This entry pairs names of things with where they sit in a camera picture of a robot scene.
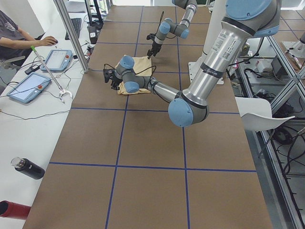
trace gray shirt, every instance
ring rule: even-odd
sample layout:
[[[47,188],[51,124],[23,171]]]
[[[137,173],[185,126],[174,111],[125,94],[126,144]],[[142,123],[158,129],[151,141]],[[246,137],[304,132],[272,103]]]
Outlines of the gray shirt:
[[[25,41],[24,36],[18,32],[18,25],[10,19],[5,13],[0,11],[0,39],[2,37],[11,40]],[[11,59],[18,56],[28,55],[28,49],[11,49],[0,45],[0,59]]]

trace red cylinder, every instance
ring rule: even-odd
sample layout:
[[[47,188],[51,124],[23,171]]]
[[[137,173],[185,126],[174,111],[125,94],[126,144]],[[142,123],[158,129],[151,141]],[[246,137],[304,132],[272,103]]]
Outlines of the red cylinder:
[[[30,206],[4,200],[0,202],[0,217],[26,220],[30,209]]]

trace robotic arm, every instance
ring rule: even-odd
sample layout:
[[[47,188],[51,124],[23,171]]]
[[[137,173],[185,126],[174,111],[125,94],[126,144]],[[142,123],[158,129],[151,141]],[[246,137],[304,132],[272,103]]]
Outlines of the robotic arm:
[[[193,19],[193,16],[197,12],[196,0],[172,0],[172,3],[185,9],[184,16],[179,25],[173,23],[172,19],[166,18],[159,26],[157,33],[151,33],[147,36],[147,40],[153,40],[152,49],[148,50],[148,59],[160,51],[162,44],[167,37],[168,33],[172,33],[175,36],[186,39],[189,35],[189,26]]]
[[[130,56],[124,56],[119,66],[109,75],[115,80],[124,81],[129,93],[146,88],[168,101],[169,117],[175,125],[185,127],[199,123],[209,114],[209,94],[246,40],[277,33],[280,8],[281,0],[227,0],[222,30],[191,85],[183,91],[167,86],[153,77],[135,75],[134,62]]]

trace tablet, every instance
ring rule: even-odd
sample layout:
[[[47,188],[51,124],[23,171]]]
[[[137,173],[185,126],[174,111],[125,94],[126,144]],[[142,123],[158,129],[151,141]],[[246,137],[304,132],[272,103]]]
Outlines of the tablet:
[[[50,82],[51,79],[47,76],[31,73],[10,92],[8,92],[7,96],[21,103],[27,104],[35,99]]]
[[[64,49],[54,49],[48,54],[45,63],[51,72],[62,72],[65,70],[71,59],[72,51]],[[41,70],[46,72],[46,68],[42,65]]]

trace bottle cap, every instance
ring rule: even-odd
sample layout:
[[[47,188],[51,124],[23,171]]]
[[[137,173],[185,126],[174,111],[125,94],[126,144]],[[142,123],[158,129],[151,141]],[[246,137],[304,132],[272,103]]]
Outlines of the bottle cap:
[[[23,160],[20,157],[15,157],[10,161],[10,164],[15,168],[21,168],[23,166]]]

